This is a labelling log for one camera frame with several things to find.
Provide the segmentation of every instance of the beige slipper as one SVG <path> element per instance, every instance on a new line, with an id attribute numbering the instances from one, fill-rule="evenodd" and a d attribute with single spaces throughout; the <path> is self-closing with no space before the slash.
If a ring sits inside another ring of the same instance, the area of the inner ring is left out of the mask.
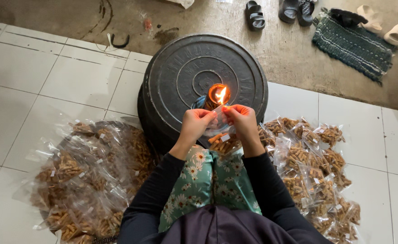
<path id="1" fill-rule="evenodd" d="M 398 46 L 398 24 L 395 25 L 391 31 L 386 33 L 384 40 L 392 45 Z"/>
<path id="2" fill-rule="evenodd" d="M 358 8 L 358 14 L 368 20 L 367 24 L 362 23 L 362 26 L 373 33 L 380 33 L 383 29 L 383 15 L 381 13 L 374 13 L 374 10 L 368 5 L 362 5 Z"/>

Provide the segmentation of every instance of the green floral fabric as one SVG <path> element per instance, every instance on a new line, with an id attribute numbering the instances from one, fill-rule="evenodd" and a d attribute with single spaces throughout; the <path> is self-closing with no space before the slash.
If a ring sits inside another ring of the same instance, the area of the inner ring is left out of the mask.
<path id="1" fill-rule="evenodd" d="M 179 217 L 207 204 L 261 214 L 242 155 L 240 149 L 219 157 L 215 152 L 194 145 L 161 213 L 159 231 L 169 229 Z"/>

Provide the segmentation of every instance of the woman's right hand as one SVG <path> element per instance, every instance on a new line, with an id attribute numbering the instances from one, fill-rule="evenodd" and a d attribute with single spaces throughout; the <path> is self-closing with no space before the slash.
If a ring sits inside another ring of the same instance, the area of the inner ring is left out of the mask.
<path id="1" fill-rule="evenodd" d="M 234 125 L 237 138 L 243 144 L 245 158 L 256 157 L 265 153 L 259 139 L 255 111 L 243 105 L 225 106 L 222 111 L 228 117 L 228 124 Z"/>

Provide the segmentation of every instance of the concrete floor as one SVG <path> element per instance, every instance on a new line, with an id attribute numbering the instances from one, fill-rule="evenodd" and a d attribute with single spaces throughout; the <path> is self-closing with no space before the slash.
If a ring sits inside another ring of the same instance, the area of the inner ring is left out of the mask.
<path id="1" fill-rule="evenodd" d="M 130 34 L 126 49 L 149 55 L 170 38 L 217 33 L 250 49 L 270 82 L 398 109 L 398 51 L 380 87 L 313 46 L 313 26 L 280 21 L 278 0 L 257 1 L 267 21 L 261 33 L 247 29 L 246 0 L 233 1 L 196 0 L 185 10 L 166 0 L 0 0 L 0 22 L 104 45 L 108 45 L 107 33 L 115 34 L 115 43 Z M 315 15 L 320 7 L 356 11 L 362 4 L 384 14 L 382 34 L 398 24 L 398 0 L 319 0 Z M 149 31 L 143 28 L 146 18 L 152 20 Z"/>

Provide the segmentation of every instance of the black sleeve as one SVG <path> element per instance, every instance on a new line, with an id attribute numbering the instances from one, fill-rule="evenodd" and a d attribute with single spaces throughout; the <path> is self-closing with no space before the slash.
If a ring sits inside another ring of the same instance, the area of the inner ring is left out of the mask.
<path id="1" fill-rule="evenodd" d="M 123 214 L 119 244 L 134 244 L 158 233 L 160 214 L 181 174 L 184 161 L 167 153 Z"/>
<path id="2" fill-rule="evenodd" d="M 262 215 L 278 224 L 298 243 L 330 243 L 299 212 L 289 192 L 264 153 L 257 157 L 244 158 L 253 192 L 261 208 Z"/>

